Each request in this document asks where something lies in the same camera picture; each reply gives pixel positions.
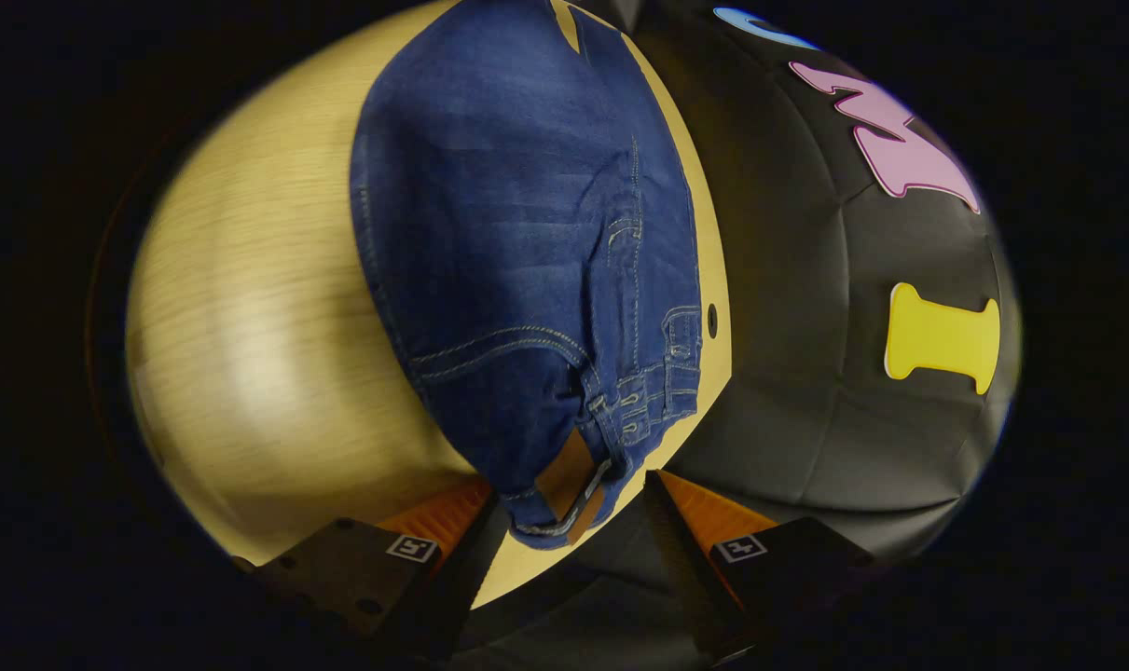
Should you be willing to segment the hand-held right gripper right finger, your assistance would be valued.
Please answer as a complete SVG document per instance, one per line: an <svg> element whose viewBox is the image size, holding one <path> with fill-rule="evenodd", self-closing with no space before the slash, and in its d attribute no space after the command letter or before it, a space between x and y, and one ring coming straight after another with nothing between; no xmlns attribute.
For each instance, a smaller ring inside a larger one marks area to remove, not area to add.
<svg viewBox="0 0 1129 671"><path fill-rule="evenodd" d="M819 518L776 522L660 469L645 474L642 499L709 666L784 650L878 573L872 554Z"/></svg>

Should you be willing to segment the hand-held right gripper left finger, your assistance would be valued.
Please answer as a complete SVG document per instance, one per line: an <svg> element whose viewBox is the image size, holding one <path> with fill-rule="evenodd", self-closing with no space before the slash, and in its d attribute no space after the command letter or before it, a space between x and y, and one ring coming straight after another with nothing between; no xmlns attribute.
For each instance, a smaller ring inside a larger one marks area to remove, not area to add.
<svg viewBox="0 0 1129 671"><path fill-rule="evenodd" d="M266 563L231 564L371 665L444 665L507 531L491 485L470 477L385 521L342 515Z"/></svg>

